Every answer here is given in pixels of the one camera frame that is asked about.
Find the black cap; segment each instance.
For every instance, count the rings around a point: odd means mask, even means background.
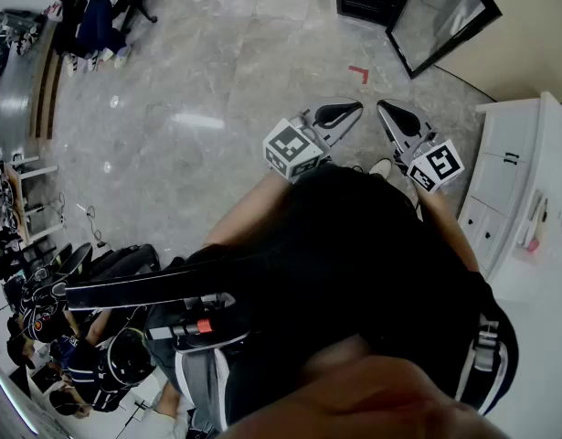
[[[33,361],[23,354],[24,347],[25,337],[22,335],[11,338],[6,342],[6,351],[8,352],[8,356],[17,366],[27,366],[29,369],[34,369],[35,364],[33,364]]]

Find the shoe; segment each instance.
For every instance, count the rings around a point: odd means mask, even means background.
[[[68,69],[68,76],[71,78],[78,71],[78,58],[75,55],[65,57],[65,66]]]
[[[128,60],[128,56],[130,55],[132,49],[132,46],[126,46],[118,51],[116,59],[114,60],[115,69],[121,69],[124,65],[126,65],[126,60]]]
[[[390,176],[390,171],[392,170],[392,161],[390,161],[387,157],[384,159],[380,159],[372,169],[370,169],[369,174],[378,174],[382,176],[383,179],[388,179]]]
[[[101,61],[102,62],[107,62],[108,60],[110,60],[112,57],[114,57],[114,52],[112,52],[109,48],[105,48],[104,49],[104,53],[101,56]]]
[[[88,59],[88,71],[94,71],[98,67],[98,55],[98,50],[96,50]]]

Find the beige wall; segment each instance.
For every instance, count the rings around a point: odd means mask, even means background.
[[[562,102],[562,0],[494,0],[503,13],[437,65],[497,101]]]

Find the white marker cube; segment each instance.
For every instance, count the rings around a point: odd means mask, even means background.
[[[463,169],[457,150],[451,140],[447,140],[415,158],[407,175],[432,194],[461,174]]]
[[[323,151],[287,119],[262,142],[264,157],[283,177],[293,180],[319,165]]]

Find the gray tile floor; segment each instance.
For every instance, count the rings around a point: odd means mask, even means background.
[[[489,99],[436,68],[410,81],[382,27],[338,16],[335,0],[151,0],[148,7],[159,21],[134,22],[126,67],[106,63],[87,73],[82,65],[74,77],[62,75],[54,138],[40,152],[59,165],[45,193],[66,199],[68,225],[56,240],[89,240],[78,205],[93,205],[111,246],[150,242],[163,264],[189,255],[266,171],[262,138],[319,95],[365,104],[334,152],[338,164],[365,170],[388,154],[376,101],[424,108],[468,169],[448,189],[459,209],[482,134],[474,107]],[[350,65],[369,70],[366,85]],[[393,182],[410,191],[398,171]]]

